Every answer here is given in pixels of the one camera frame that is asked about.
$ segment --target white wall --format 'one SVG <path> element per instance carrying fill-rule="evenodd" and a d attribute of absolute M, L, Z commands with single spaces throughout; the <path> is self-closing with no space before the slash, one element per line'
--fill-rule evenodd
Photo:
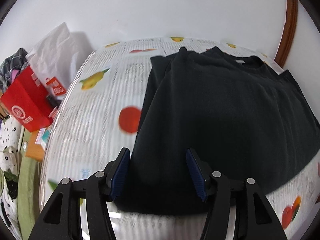
<path fill-rule="evenodd" d="M 320 33 L 299 3 L 297 29 L 284 66 L 289 69 L 320 121 Z"/>
<path fill-rule="evenodd" d="M 29 50 L 62 22 L 92 49 L 144 37 L 182 36 L 277 51 L 286 0 L 18 0 L 0 26 L 0 62 Z M 87 53 L 92 50 L 87 46 Z"/>

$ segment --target brown wooden trim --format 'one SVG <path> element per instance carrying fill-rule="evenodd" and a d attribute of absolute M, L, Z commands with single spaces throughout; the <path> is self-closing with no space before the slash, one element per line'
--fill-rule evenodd
<path fill-rule="evenodd" d="M 280 41 L 280 45 L 275 57 L 275 62 L 280 67 L 284 66 L 289 55 L 294 34 L 296 32 L 298 18 L 298 0 L 287 0 L 287 12 L 284 24 L 284 29 Z"/>

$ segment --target silver screw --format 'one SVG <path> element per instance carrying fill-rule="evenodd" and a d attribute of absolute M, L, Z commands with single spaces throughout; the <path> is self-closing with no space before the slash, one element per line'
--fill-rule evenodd
<path fill-rule="evenodd" d="M 247 179 L 247 182 L 248 182 L 249 184 L 255 184 L 255 183 L 256 183 L 256 181 L 255 181 L 253 178 L 248 178 L 248 179 Z"/>
<path fill-rule="evenodd" d="M 214 177 L 216 177 L 216 178 L 219 178 L 219 177 L 221 177 L 221 172 L 220 172 L 220 171 L 214 171 L 214 172 L 212 173 L 212 176 L 214 176 Z"/>
<path fill-rule="evenodd" d="M 62 179 L 62 181 L 61 181 L 61 183 L 63 184 L 63 185 L 66 185 L 66 184 L 68 184 L 70 182 L 70 179 L 69 178 L 64 178 L 64 179 Z"/>
<path fill-rule="evenodd" d="M 103 177 L 104 176 L 104 172 L 103 171 L 98 171 L 97 173 L 96 173 L 96 177 L 97 178 L 101 178 L 101 177 Z"/>

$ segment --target logo on red bag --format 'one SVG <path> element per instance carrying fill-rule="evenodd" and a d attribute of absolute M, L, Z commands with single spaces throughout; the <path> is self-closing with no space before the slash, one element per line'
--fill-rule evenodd
<path fill-rule="evenodd" d="M 23 109 L 20 106 L 11 107 L 11 111 L 14 113 L 16 117 L 20 119 L 24 119 L 26 117 L 26 113 L 23 111 Z"/>
<path fill-rule="evenodd" d="M 67 91 L 62 86 L 62 84 L 59 82 L 59 80 L 56 77 L 53 77 L 49 80 L 49 78 L 46 79 L 46 85 L 52 87 L 53 93 L 56 96 L 64 95 Z"/>

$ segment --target white plastic bag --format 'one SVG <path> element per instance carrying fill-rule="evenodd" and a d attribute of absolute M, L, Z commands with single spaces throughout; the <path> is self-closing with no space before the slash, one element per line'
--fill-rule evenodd
<path fill-rule="evenodd" d="M 46 89 L 62 100 L 77 71 L 85 61 L 81 45 L 72 37 L 66 23 L 62 23 L 27 54 L 33 72 Z"/>

